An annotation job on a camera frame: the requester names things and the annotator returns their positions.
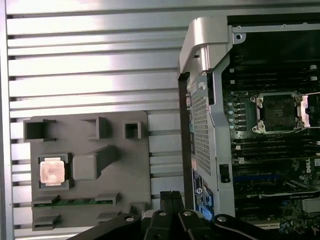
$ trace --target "motherboard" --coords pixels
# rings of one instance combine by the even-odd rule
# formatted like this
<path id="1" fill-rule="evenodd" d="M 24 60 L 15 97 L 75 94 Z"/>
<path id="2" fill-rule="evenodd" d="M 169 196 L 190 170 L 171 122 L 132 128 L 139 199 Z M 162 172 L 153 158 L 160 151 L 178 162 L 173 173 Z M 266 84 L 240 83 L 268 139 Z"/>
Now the motherboard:
<path id="1" fill-rule="evenodd" d="M 319 65 L 231 63 L 222 86 L 235 216 L 283 234 L 318 232 Z"/>

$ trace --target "cpu socket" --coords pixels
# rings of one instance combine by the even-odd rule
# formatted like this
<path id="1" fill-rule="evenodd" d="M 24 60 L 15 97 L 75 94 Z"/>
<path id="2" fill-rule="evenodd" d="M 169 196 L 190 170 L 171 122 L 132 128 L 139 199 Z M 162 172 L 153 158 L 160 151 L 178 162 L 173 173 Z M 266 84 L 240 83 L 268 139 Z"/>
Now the cpu socket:
<path id="1" fill-rule="evenodd" d="M 256 104 L 257 124 L 251 129 L 254 133 L 289 133 L 305 126 L 298 114 L 303 96 L 297 92 L 265 92 L 250 100 Z"/>

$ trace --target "label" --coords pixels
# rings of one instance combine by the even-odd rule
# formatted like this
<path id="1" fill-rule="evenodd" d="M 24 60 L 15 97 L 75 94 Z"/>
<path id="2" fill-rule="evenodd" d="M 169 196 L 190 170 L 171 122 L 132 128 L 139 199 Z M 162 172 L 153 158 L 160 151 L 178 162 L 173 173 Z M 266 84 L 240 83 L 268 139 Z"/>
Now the label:
<path id="1" fill-rule="evenodd" d="M 203 179 L 194 169 L 192 169 L 192 178 L 193 178 L 194 210 L 200 211 L 200 207 L 204 205 Z"/>
<path id="2" fill-rule="evenodd" d="M 314 166 L 320 167 L 320 158 L 316 158 L 316 159 L 314 160 Z"/>
<path id="3" fill-rule="evenodd" d="M 310 158 L 305 160 L 305 168 L 306 168 L 306 173 L 310 174 L 311 173 L 311 161 L 310 161 Z"/>

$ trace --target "dell logo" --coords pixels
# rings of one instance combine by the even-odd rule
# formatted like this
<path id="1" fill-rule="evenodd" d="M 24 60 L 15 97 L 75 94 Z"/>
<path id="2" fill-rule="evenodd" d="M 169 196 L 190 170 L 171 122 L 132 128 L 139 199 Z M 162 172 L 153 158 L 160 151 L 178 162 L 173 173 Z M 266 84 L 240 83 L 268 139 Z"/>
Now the dell logo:
<path id="1" fill-rule="evenodd" d="M 306 173 L 310 174 L 311 173 L 311 162 L 310 158 L 305 160 L 305 167 L 306 167 Z"/>

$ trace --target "sticker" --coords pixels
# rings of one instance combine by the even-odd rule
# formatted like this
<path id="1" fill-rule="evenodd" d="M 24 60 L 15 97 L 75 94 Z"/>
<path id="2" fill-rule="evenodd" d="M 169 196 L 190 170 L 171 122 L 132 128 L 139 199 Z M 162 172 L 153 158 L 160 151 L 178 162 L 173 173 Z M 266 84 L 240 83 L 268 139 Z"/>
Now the sticker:
<path id="1" fill-rule="evenodd" d="M 320 167 L 320 158 L 316 158 L 316 159 L 314 160 L 314 166 Z"/>
<path id="2" fill-rule="evenodd" d="M 192 169 L 193 177 L 193 197 L 194 197 L 194 209 L 200 211 L 200 207 L 204 205 L 204 189 L 202 177 Z"/>

